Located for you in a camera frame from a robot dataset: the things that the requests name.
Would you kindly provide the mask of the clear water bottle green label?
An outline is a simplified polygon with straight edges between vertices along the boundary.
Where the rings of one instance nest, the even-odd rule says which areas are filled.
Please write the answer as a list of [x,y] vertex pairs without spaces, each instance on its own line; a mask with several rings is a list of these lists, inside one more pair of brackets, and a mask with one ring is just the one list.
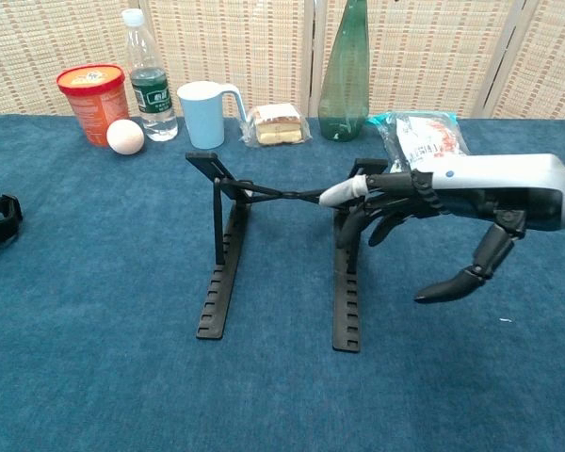
[[121,16],[126,26],[129,79],[145,134],[155,142],[169,141],[178,134],[178,121],[153,35],[140,8],[127,8]]

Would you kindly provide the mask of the plastic wrapped sponge cake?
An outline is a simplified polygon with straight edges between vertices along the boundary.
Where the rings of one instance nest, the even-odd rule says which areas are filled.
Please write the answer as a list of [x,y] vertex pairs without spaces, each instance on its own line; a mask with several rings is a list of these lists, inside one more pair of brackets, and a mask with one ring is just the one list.
[[290,103],[255,106],[240,128],[241,140],[249,147],[300,144],[312,138],[308,122]]

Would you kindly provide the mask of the orange tub with red lid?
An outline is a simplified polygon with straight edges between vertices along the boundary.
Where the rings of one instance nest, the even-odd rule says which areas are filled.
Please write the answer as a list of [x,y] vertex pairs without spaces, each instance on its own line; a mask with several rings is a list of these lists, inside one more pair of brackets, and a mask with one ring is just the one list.
[[115,64],[89,64],[63,71],[57,78],[88,141],[107,146],[110,124],[129,118],[124,89],[125,74]]

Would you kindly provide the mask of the black folding laptop stand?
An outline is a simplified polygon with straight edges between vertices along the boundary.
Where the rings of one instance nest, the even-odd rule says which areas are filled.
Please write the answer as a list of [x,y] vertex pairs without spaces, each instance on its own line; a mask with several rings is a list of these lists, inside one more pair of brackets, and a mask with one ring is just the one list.
[[[234,279],[240,260],[251,206],[257,202],[299,200],[317,204],[321,192],[281,191],[237,180],[216,153],[188,152],[186,160],[212,184],[215,266],[197,327],[199,339],[220,339],[225,330]],[[364,226],[350,218],[357,200],[344,202],[333,213],[333,242],[349,242],[336,249],[333,259],[334,300],[332,347],[357,353],[361,350],[360,308],[357,289],[357,259]]]

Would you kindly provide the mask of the pale pink egg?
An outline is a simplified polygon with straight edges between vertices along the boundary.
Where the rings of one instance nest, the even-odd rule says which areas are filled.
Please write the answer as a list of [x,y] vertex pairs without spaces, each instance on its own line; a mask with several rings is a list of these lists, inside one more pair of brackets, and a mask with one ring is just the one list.
[[144,145],[144,134],[140,126],[131,120],[113,121],[106,132],[109,147],[116,153],[131,155]]

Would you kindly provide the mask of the teal white snack packet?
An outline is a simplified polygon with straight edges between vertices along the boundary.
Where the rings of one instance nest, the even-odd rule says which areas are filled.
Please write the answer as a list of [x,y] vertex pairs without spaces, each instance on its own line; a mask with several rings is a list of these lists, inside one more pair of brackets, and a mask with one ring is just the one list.
[[456,113],[447,111],[388,111],[366,120],[383,139],[390,172],[415,169],[432,157],[468,155]]

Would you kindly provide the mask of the bamboo folding screen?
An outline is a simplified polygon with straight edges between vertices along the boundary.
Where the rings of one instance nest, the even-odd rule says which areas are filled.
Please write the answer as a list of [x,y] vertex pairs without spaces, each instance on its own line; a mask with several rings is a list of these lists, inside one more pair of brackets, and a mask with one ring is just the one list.
[[[124,64],[140,8],[172,87],[239,87],[247,106],[317,110],[346,0],[0,0],[0,114],[67,115],[56,79]],[[565,119],[565,0],[367,0],[370,109]]]

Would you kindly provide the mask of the light blue handled cup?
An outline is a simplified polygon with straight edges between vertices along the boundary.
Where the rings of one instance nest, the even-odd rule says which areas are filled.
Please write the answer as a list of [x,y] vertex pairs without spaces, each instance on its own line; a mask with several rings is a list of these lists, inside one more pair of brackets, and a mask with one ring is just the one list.
[[224,94],[235,97],[240,120],[246,121],[246,110],[237,86],[212,81],[195,81],[177,89],[186,129],[191,144],[200,150],[210,150],[224,142]]

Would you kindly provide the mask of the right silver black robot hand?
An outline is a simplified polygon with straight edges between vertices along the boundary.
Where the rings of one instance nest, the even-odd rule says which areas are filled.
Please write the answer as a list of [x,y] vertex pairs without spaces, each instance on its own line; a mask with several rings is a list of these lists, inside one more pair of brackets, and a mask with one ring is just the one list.
[[473,262],[455,277],[421,289],[419,303],[462,299],[488,281],[529,229],[565,229],[565,165],[552,153],[457,155],[430,158],[402,172],[352,176],[319,196],[338,207],[357,200],[350,218],[380,243],[407,218],[452,214],[491,223]]

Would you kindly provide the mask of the blue table cloth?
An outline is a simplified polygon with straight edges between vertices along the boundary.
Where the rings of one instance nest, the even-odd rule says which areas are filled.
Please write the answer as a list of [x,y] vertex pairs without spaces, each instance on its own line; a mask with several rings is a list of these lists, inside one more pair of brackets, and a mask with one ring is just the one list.
[[0,116],[0,195],[24,216],[0,247],[0,452],[565,452],[565,230],[431,305],[414,294],[470,264],[485,222],[362,245],[344,353],[331,210],[259,203],[224,335],[199,340],[212,190],[190,148],[122,156],[73,117]]

